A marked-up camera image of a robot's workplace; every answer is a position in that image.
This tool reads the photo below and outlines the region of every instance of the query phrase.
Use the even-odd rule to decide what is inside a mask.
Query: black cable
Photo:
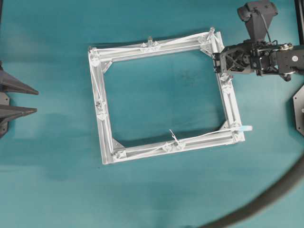
[[[304,154],[276,183],[271,185],[251,202],[217,220],[202,225],[199,228],[225,228],[243,221],[277,201],[292,189],[303,177]]]
[[[264,23],[264,26],[265,26],[265,29],[266,29],[266,33],[267,33],[269,42],[272,43],[272,42],[271,42],[270,35],[269,35],[269,32],[268,32],[268,26],[267,26],[266,20],[265,20],[265,18],[264,18],[264,15],[263,15],[260,11],[258,11],[257,9],[256,9],[256,12],[261,16],[261,18],[262,18],[262,20],[263,20],[263,23]]]

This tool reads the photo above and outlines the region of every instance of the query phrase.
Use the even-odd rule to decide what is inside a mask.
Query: metal screw
[[[148,37],[148,47],[151,47],[153,43],[152,37]]]
[[[294,62],[297,62],[297,61],[299,60],[299,57],[298,57],[298,56],[293,56],[293,57],[292,57],[292,60],[293,60]]]

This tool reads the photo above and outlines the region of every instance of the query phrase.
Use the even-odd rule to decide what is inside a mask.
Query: rectangular metal frame
[[[147,42],[136,45],[104,49],[91,48],[88,51],[88,57],[103,164],[244,141],[243,131],[246,131],[246,128],[241,123],[232,76],[226,73],[216,74],[226,117],[219,131],[180,140],[172,133],[172,141],[129,148],[125,148],[112,137],[104,80],[104,75],[112,63],[192,50],[201,50],[212,57],[213,53],[221,52],[223,49],[221,33],[215,33],[214,28],[211,28],[209,32],[176,39],[153,41],[150,37]]]

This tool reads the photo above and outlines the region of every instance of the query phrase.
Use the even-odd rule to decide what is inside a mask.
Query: teal tabletop
[[[273,0],[270,35],[298,44],[293,0]],[[8,93],[38,112],[0,139],[0,223],[6,228],[196,227],[245,204],[304,151],[292,96],[304,84],[234,75],[246,141],[102,165],[87,50],[209,31],[248,39],[245,0],[5,0],[3,68],[40,92]],[[126,146],[218,129],[225,120],[212,60],[199,51],[114,64],[105,77],[113,136]],[[236,228],[302,228],[304,183]]]

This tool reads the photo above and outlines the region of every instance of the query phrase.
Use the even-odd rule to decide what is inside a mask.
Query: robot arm
[[[268,27],[277,15],[273,3],[269,0],[249,2],[238,9],[238,14],[251,39],[215,53],[216,73],[255,72],[258,76],[280,75],[285,81],[291,80],[291,74],[304,74],[304,46],[278,45],[277,41],[270,39]],[[266,34],[269,42],[264,40]]]

